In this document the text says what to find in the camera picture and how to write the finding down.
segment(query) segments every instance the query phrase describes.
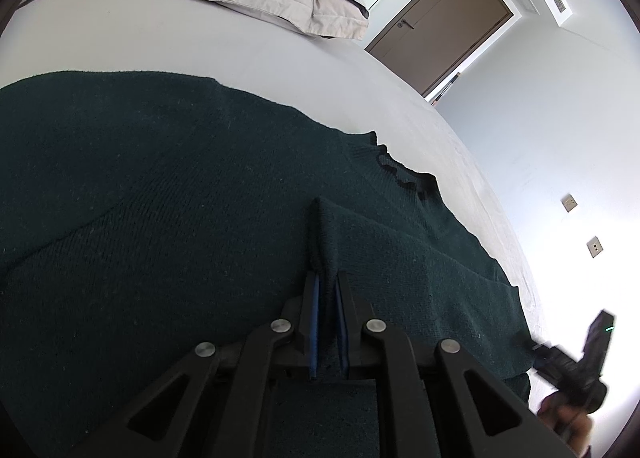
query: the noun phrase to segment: screw head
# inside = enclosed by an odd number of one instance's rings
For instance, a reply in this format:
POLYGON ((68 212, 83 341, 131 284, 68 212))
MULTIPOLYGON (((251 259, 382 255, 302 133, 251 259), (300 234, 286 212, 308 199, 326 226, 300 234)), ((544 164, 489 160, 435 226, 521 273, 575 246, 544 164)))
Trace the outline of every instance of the screw head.
POLYGON ((386 330, 386 323, 380 319, 369 319, 367 321, 367 330, 373 333, 381 333, 386 330))
POLYGON ((212 343, 200 343, 195 351, 199 357, 210 357, 216 352, 216 347, 212 343))
POLYGON ((286 319, 276 319, 271 323, 271 329, 276 333, 286 333, 291 329, 291 323, 286 319))
POLYGON ((460 343, 453 339, 444 339, 440 343, 440 348, 447 353, 458 353, 460 351, 460 343))

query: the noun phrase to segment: white bed sheet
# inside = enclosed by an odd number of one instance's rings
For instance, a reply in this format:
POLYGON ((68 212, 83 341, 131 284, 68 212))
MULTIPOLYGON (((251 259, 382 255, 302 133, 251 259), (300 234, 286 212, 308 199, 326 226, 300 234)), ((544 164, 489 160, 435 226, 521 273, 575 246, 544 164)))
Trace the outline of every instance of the white bed sheet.
MULTIPOLYGON (((19 9, 0 37, 0 88, 63 70, 209 76, 345 133, 376 131, 393 158, 436 176, 447 207, 519 288, 532 333, 544 335, 526 258, 469 151, 357 44, 309 38, 201 0, 36 0, 19 9)), ((533 407, 546 389, 532 385, 533 407)))

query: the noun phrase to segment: door handle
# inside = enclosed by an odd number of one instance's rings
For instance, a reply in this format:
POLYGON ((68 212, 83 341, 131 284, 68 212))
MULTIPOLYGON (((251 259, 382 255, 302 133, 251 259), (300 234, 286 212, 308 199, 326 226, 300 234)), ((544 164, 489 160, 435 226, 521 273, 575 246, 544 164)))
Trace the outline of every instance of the door handle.
POLYGON ((415 28, 413 26, 411 26, 407 21, 405 21, 404 19, 402 19, 399 23, 398 23, 398 28, 402 28, 402 25, 406 24, 409 28, 411 28, 412 30, 415 30, 415 28))

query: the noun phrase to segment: doorway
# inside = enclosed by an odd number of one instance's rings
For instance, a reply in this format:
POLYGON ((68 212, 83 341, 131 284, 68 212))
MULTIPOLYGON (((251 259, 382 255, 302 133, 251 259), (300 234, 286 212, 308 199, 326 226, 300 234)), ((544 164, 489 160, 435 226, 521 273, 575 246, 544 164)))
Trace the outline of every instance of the doorway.
POLYGON ((366 51, 426 96, 512 16, 503 0, 412 0, 366 51))

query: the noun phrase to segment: knit sweater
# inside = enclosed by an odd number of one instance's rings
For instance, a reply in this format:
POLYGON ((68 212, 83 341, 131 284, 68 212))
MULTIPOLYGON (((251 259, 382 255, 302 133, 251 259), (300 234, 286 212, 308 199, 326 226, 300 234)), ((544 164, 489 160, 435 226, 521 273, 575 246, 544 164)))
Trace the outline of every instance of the knit sweater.
POLYGON ((517 289, 374 133, 208 78, 63 72, 0 90, 0 159, 0 400, 42 458, 197 343, 277 318, 309 268, 319 381, 280 388, 271 456, 377 452, 375 391, 337 371, 338 270, 378 316, 455 337, 526 399, 517 289))

